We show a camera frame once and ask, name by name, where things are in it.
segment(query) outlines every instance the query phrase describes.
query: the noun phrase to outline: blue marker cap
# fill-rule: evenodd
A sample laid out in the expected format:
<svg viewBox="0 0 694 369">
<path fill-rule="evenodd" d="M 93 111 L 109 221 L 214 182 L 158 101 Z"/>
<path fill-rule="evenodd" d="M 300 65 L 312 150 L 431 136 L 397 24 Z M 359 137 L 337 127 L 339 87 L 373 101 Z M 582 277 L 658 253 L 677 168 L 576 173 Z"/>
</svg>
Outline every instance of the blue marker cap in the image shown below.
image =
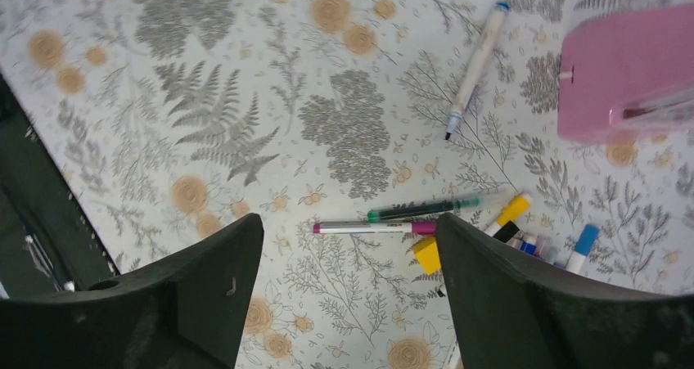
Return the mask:
<svg viewBox="0 0 694 369">
<path fill-rule="evenodd" d="M 574 252 L 587 256 L 590 253 L 590 250 L 593 248 L 593 244 L 595 244 L 597 234 L 599 233 L 599 228 L 597 228 L 595 225 L 587 224 L 583 232 L 581 232 L 581 237 L 576 243 Z"/>
<path fill-rule="evenodd" d="M 508 6 L 508 2 L 506 1 L 498 1 L 497 2 L 497 7 L 502 7 L 504 10 L 508 11 L 511 9 L 511 7 Z"/>
</svg>

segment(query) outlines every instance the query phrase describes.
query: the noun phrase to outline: yellow marker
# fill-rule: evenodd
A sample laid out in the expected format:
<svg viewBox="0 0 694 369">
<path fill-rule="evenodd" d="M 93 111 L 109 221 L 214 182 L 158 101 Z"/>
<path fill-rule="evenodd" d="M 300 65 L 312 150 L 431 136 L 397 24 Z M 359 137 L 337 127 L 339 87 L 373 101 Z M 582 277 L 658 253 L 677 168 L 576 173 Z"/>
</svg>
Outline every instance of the yellow marker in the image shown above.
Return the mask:
<svg viewBox="0 0 694 369">
<path fill-rule="evenodd" d="M 504 224 L 509 223 L 512 220 L 516 220 L 519 216 L 525 213 L 525 211 L 530 208 L 533 198 L 526 193 L 519 194 L 515 199 L 511 200 L 510 203 L 501 211 L 501 214 L 490 224 L 484 232 L 489 236 L 494 236 Z"/>
<path fill-rule="evenodd" d="M 441 269 L 441 259 L 439 259 L 439 247 L 436 246 L 436 237 L 428 236 L 427 238 L 417 242 L 412 247 L 414 257 L 419 260 L 419 264 L 424 268 L 427 275 L 439 271 Z"/>
</svg>

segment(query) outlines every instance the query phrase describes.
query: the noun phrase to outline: white marker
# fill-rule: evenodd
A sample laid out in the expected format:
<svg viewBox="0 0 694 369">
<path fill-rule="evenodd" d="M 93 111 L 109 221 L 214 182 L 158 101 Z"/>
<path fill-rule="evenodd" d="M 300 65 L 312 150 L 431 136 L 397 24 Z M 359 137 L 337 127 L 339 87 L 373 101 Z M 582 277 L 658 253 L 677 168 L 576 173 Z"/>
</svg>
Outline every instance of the white marker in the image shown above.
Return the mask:
<svg viewBox="0 0 694 369">
<path fill-rule="evenodd" d="M 492 56 L 494 44 L 501 33 L 501 28 L 503 26 L 504 19 L 506 19 L 508 8 L 508 3 L 504 1 L 497 2 L 496 6 L 494 6 L 492 14 L 487 19 L 487 24 L 484 26 L 484 30 L 480 35 L 480 42 L 477 44 L 477 50 L 475 50 L 475 53 L 472 55 L 470 63 L 467 64 L 465 78 L 460 84 L 460 88 L 457 91 L 456 100 L 448 113 L 446 140 L 451 138 L 451 134 L 460 124 L 460 121 L 462 121 L 462 113 L 464 113 L 467 109 L 467 105 L 470 102 L 470 99 L 472 99 L 472 93 L 475 91 L 477 83 L 480 82 L 487 62 Z"/>
<path fill-rule="evenodd" d="M 583 232 L 581 232 L 581 237 L 579 241 L 576 242 L 576 247 L 574 251 L 571 252 L 569 257 L 569 262 L 566 263 L 566 271 L 579 273 L 581 267 L 584 265 L 586 257 L 590 254 L 593 244 L 597 239 L 597 234 L 600 233 L 600 229 L 592 224 L 587 224 Z"/>
</svg>

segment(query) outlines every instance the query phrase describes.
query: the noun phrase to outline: yellow marker cap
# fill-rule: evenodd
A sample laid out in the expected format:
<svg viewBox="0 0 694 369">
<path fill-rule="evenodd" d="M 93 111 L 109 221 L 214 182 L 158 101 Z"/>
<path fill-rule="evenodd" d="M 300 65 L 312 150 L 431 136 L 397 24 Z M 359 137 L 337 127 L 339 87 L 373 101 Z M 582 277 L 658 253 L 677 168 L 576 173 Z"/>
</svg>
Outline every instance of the yellow marker cap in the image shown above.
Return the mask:
<svg viewBox="0 0 694 369">
<path fill-rule="evenodd" d="M 497 218 L 498 225 L 503 226 L 510 221 L 518 219 L 519 216 L 530 208 L 532 202 L 533 198 L 526 193 L 516 196 L 516 198 L 511 200 L 507 207 L 501 211 L 501 215 Z"/>
<path fill-rule="evenodd" d="M 424 268 L 427 275 L 441 269 L 441 259 L 439 259 L 439 247 L 436 246 L 436 237 L 428 236 L 417 242 L 412 247 L 414 257 L 419 260 L 419 264 Z"/>
</svg>

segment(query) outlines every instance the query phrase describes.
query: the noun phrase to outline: black marker cap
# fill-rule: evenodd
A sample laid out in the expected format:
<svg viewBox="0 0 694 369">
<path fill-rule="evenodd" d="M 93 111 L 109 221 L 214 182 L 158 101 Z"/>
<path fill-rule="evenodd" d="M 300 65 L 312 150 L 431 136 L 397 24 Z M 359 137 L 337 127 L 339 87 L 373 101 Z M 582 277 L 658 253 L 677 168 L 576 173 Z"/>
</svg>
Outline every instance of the black marker cap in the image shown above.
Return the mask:
<svg viewBox="0 0 694 369">
<path fill-rule="evenodd" d="M 508 222 L 501 227 L 501 229 L 494 234 L 494 238 L 500 240 L 504 244 L 508 242 L 513 236 L 518 233 L 520 229 L 514 222 Z"/>
</svg>

